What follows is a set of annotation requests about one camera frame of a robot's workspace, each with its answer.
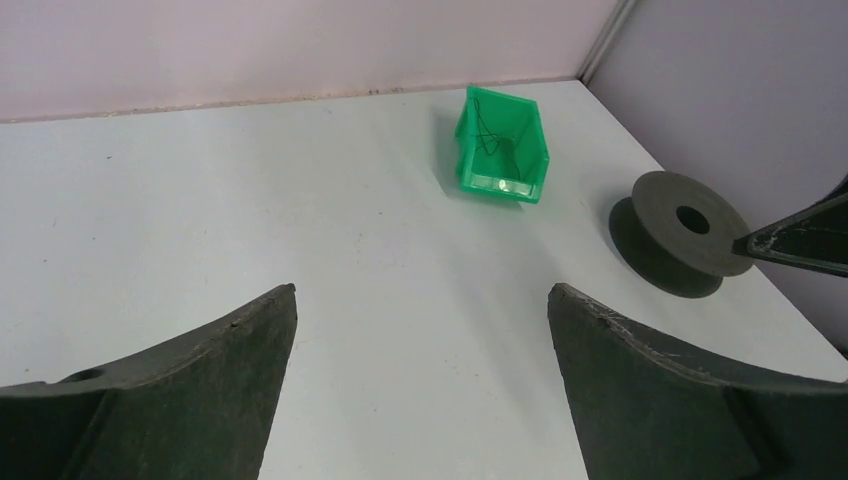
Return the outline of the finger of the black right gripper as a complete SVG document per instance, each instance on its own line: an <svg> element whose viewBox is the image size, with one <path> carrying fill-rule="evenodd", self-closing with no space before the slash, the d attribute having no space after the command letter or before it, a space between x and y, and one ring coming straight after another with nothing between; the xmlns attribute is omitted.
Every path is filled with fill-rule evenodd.
<svg viewBox="0 0 848 480"><path fill-rule="evenodd" d="M847 181L810 207L736 239L732 252L827 275L847 275Z"/></svg>

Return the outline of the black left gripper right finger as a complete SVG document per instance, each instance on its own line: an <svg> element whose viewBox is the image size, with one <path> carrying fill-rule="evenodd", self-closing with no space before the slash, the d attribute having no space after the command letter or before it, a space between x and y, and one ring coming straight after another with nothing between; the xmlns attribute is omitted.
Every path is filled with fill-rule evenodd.
<svg viewBox="0 0 848 480"><path fill-rule="evenodd" d="M843 479L847 387L733 360L565 283L548 320L592 479Z"/></svg>

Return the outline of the black cable spool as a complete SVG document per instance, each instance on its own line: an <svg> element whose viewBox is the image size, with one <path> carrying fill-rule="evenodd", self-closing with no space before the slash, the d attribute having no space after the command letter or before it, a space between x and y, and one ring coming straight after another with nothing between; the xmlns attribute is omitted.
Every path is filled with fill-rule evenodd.
<svg viewBox="0 0 848 480"><path fill-rule="evenodd" d="M739 213L715 191L669 171L640 176L612 207L608 227L619 254L640 277L672 295L697 299L754 260L733 244L750 233Z"/></svg>

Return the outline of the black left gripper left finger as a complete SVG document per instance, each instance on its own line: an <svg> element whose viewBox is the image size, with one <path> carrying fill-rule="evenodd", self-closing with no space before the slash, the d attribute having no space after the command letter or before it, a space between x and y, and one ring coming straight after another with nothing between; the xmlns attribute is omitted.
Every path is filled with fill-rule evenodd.
<svg viewBox="0 0 848 480"><path fill-rule="evenodd" d="M295 287L58 382L1 390L5 479L255 479L298 324Z"/></svg>

